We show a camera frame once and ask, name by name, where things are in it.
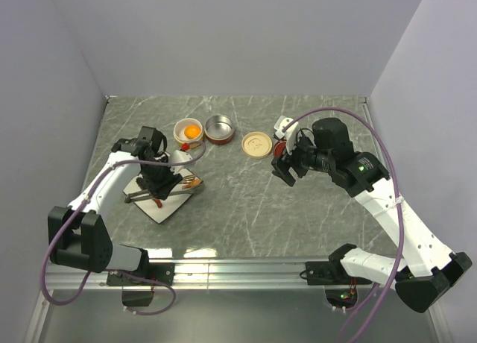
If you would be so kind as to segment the red round lid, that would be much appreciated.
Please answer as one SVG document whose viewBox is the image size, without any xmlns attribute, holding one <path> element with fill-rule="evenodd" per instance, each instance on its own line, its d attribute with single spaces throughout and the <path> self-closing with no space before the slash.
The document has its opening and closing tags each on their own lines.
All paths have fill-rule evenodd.
<svg viewBox="0 0 477 343">
<path fill-rule="evenodd" d="M 287 142 L 285 140 L 279 140 L 274 144 L 273 155 L 275 158 L 279 158 L 282 155 L 287 154 L 286 144 Z"/>
</svg>

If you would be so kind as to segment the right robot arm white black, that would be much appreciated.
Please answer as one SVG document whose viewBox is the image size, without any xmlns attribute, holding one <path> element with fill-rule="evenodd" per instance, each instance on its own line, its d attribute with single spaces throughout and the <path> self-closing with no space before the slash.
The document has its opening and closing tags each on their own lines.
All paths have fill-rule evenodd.
<svg viewBox="0 0 477 343">
<path fill-rule="evenodd" d="M 325 270 L 314 264 L 306 266 L 309 285 L 343 284 L 354 277 L 383 285 L 391 278 L 391 289 L 401 301 L 423 313 L 472 266 L 466 253 L 456 253 L 442 243 L 395 193 L 394 179 L 376 156 L 354 149 L 347 126 L 340 119 L 314 122 L 312 138 L 284 116 L 274 130 L 279 140 L 272 161 L 275 176 L 293 186 L 309 171 L 328 174 L 374 217 L 395 245 L 402 247 L 402 253 L 391 259 L 345 244 L 329 255 Z"/>
</svg>

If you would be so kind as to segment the yellow lunch container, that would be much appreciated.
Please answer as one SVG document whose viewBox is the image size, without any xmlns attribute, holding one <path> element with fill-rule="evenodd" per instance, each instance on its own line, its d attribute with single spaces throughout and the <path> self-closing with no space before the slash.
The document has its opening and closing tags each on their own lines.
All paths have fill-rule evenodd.
<svg viewBox="0 0 477 343">
<path fill-rule="evenodd" d="M 202 124 L 193 118 L 184 118 L 178 121 L 174 126 L 173 134 L 180 147 L 187 144 L 191 148 L 196 148 L 198 144 L 193 145 L 192 142 L 204 139 Z"/>
</svg>

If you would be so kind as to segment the white square plate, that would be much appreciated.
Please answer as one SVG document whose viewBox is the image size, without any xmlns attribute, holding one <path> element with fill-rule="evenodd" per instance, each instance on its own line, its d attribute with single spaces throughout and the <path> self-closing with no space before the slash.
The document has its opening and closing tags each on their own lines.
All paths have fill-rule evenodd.
<svg viewBox="0 0 477 343">
<path fill-rule="evenodd" d="M 189 171 L 188 169 L 182 169 L 179 172 L 179 174 L 185 177 L 186 175 L 190 175 L 193 173 Z M 140 188 L 135 183 L 135 179 L 137 177 L 132 179 L 132 181 L 129 182 L 128 185 L 126 185 L 126 188 L 123 190 L 124 195 L 140 190 Z M 156 222 L 157 224 L 161 224 L 168 217 L 170 217 L 177 210 L 179 210 L 179 208 L 181 208 L 194 194 L 170 196 L 164 201 L 161 201 L 162 208 L 158 208 L 156 204 L 153 202 L 153 200 L 139 201 L 139 202 L 133 202 L 129 204 L 135 205 L 144 214 L 146 214 L 146 216 L 149 217 L 152 221 Z"/>
</svg>

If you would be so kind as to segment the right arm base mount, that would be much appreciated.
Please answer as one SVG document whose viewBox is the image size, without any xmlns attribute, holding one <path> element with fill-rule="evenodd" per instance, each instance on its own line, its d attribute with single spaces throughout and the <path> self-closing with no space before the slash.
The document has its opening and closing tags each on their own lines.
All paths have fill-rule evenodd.
<svg viewBox="0 0 477 343">
<path fill-rule="evenodd" d="M 299 277 L 308 286 L 344 286 L 350 284 L 370 285 L 372 282 L 364 278 L 351 277 L 343 269 L 340 262 L 308 261 Z"/>
</svg>

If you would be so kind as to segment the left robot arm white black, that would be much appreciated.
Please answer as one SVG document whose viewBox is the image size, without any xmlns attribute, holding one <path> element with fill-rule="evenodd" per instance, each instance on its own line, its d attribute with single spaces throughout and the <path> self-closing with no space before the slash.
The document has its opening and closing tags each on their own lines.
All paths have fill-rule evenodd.
<svg viewBox="0 0 477 343">
<path fill-rule="evenodd" d="M 132 139 L 119 139 L 100 173 L 85 191 L 66 207 L 48 214 L 48 257 L 57 265 L 101 273 L 124 270 L 134 285 L 151 275 L 146 250 L 113 244 L 105 215 L 135 178 L 144 194 L 164 201 L 182 180 L 168 164 L 167 139 L 151 127 L 142 127 Z"/>
</svg>

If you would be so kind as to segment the cream round lid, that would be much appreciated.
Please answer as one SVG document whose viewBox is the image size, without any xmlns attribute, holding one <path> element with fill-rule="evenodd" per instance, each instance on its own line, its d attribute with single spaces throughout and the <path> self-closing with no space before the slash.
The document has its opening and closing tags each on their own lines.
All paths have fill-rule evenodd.
<svg viewBox="0 0 477 343">
<path fill-rule="evenodd" d="M 273 148 L 271 138 L 259 131 L 246 134 L 241 141 L 244 153 L 255 159 L 263 159 L 268 156 Z"/>
</svg>

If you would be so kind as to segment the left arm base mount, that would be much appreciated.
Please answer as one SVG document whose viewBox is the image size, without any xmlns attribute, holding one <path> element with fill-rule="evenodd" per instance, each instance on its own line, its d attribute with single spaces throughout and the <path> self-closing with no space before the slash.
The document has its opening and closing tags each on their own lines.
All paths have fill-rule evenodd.
<svg viewBox="0 0 477 343">
<path fill-rule="evenodd" d="M 153 262 L 146 268 L 136 271 L 111 271 L 107 275 L 108 286 L 144 286 L 151 281 L 171 286 L 174 280 L 175 264 L 172 262 Z"/>
</svg>

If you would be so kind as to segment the red steel lunch container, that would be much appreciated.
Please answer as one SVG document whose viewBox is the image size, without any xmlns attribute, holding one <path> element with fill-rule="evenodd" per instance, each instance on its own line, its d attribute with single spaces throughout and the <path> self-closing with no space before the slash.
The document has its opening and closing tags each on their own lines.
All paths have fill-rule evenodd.
<svg viewBox="0 0 477 343">
<path fill-rule="evenodd" d="M 206 120 L 204 132 L 212 144 L 226 145 L 233 139 L 235 127 L 228 116 L 215 115 Z"/>
</svg>

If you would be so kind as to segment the red sausage food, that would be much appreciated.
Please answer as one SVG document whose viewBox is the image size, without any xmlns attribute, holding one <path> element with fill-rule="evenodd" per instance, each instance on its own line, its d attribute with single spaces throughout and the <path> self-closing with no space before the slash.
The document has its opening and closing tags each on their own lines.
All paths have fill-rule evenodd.
<svg viewBox="0 0 477 343">
<path fill-rule="evenodd" d="M 154 198 L 153 202 L 156 204 L 158 208 L 162 208 L 162 202 L 160 199 Z"/>
</svg>

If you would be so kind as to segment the aluminium rail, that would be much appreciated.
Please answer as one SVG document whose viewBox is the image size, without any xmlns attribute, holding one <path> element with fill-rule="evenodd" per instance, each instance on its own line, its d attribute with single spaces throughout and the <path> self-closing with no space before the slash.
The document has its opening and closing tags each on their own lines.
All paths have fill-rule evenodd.
<svg viewBox="0 0 477 343">
<path fill-rule="evenodd" d="M 314 289 L 320 286 L 333 288 L 347 288 L 353 283 L 359 286 L 370 286 L 372 283 L 364 278 L 319 281 L 309 286 L 304 280 L 306 262 L 327 262 L 326 257 L 254 257 L 247 259 L 154 259 L 154 265 L 165 266 L 173 264 L 171 286 L 174 290 L 259 290 L 259 289 Z M 75 268 L 59 265 L 50 265 L 47 269 L 45 281 L 47 288 L 53 290 L 77 289 L 86 272 Z M 107 272 L 90 274 L 85 290 L 151 290 L 151 284 L 142 285 L 119 279 L 120 284 L 113 283 L 113 275 Z"/>
</svg>

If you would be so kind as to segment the orange egg yolk food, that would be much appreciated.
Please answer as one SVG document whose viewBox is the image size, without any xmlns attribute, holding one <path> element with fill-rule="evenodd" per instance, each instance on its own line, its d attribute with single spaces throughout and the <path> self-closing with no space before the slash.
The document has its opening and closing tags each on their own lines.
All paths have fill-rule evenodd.
<svg viewBox="0 0 477 343">
<path fill-rule="evenodd" d="M 196 139 L 201 134 L 201 128 L 198 125 L 187 125 L 183 133 L 187 139 Z"/>
</svg>

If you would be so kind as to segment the salmon slice food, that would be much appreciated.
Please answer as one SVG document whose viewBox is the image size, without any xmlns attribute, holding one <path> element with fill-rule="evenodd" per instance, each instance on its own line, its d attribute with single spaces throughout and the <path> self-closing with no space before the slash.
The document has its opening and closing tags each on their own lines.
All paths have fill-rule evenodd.
<svg viewBox="0 0 477 343">
<path fill-rule="evenodd" d="M 195 175 L 188 175 L 180 181 L 180 184 L 182 185 L 182 189 L 191 189 L 201 185 L 202 182 L 203 181 L 199 177 Z"/>
</svg>

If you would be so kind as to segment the metal tongs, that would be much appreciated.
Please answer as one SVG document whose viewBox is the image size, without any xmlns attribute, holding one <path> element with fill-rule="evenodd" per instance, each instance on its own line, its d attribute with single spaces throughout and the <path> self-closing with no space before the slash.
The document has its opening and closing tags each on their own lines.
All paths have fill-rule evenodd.
<svg viewBox="0 0 477 343">
<path fill-rule="evenodd" d="M 137 177 L 135 183 L 140 190 L 126 194 L 124 202 L 126 204 L 146 200 L 160 202 L 170 196 L 191 195 L 202 189 L 203 180 L 194 174 L 185 177 L 179 174 L 178 177 L 180 177 L 180 180 L 173 179 L 168 185 L 147 182 L 144 178 Z"/>
</svg>

